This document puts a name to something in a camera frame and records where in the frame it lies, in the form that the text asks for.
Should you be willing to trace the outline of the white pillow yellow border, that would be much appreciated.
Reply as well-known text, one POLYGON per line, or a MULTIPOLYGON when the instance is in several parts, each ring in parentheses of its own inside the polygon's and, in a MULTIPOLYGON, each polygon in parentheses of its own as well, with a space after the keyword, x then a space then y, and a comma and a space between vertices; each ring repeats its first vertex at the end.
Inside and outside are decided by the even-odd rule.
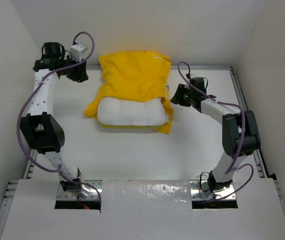
POLYGON ((169 123, 169 114, 160 98, 138 102, 104 97, 97 107, 97 120, 107 127, 157 129, 169 123))

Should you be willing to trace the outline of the yellow pillowcase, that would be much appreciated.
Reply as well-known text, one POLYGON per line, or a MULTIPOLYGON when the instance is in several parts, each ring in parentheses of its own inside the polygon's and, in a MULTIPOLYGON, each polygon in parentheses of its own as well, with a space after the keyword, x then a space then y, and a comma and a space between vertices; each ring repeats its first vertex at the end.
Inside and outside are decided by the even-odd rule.
POLYGON ((99 103, 104 98, 144 103, 160 100, 168 122, 158 123, 158 132, 169 134, 174 110, 170 104, 168 77, 171 70, 170 57, 156 51, 120 51, 98 58, 104 83, 84 110, 87 118, 98 117, 99 103))

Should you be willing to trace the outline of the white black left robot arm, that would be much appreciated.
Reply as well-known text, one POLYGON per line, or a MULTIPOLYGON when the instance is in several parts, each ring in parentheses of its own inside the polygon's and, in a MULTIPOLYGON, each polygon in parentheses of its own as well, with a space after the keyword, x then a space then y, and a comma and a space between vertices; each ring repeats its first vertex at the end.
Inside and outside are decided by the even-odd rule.
POLYGON ((88 80, 86 63, 81 63, 87 47, 73 43, 68 51, 58 42, 46 42, 41 48, 41 58, 34 63, 34 91, 19 128, 29 147, 46 158, 52 170, 59 175, 64 192, 79 195, 84 189, 80 170, 64 160, 61 149, 65 133, 53 116, 54 93, 61 76, 81 83, 88 80))

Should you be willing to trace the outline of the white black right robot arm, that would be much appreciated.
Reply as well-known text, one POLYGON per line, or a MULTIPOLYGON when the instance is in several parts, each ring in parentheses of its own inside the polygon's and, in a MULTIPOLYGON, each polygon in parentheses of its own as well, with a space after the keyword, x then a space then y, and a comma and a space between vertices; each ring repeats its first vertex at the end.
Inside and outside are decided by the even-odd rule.
POLYGON ((223 154, 201 188, 213 193, 229 187, 234 172, 241 169, 244 159, 261 146, 254 112, 208 95, 203 77, 193 77, 186 84, 179 84, 170 102, 193 107, 221 124, 223 154))

